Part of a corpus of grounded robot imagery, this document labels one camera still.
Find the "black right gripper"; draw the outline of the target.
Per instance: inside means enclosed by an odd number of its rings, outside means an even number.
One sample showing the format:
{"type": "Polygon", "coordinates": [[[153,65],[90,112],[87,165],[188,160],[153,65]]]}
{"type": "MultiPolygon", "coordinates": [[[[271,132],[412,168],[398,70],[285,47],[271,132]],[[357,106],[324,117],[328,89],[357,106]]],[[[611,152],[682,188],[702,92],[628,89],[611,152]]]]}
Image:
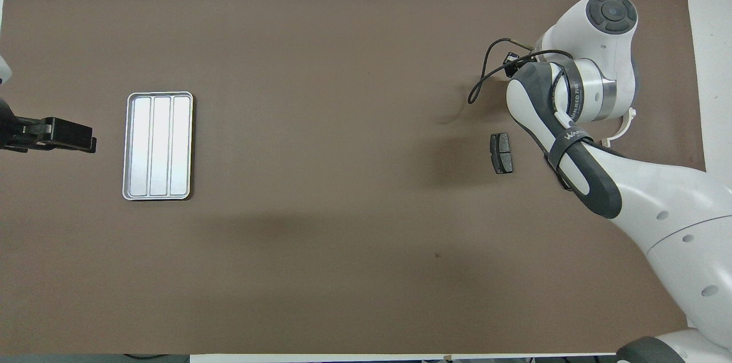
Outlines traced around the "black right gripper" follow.
{"type": "Polygon", "coordinates": [[[512,79],[523,66],[538,61],[535,57],[523,58],[516,53],[509,52],[502,63],[503,71],[508,79],[512,79]]]}

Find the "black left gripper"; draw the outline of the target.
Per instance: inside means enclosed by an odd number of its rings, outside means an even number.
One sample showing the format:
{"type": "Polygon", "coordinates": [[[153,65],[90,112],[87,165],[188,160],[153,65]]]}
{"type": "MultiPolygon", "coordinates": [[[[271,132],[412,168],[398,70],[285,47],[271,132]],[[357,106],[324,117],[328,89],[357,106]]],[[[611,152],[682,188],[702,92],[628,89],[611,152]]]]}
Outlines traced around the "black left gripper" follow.
{"type": "Polygon", "coordinates": [[[78,150],[94,154],[97,137],[92,127],[57,117],[41,119],[16,116],[1,100],[1,148],[21,154],[28,150],[78,150]]]}

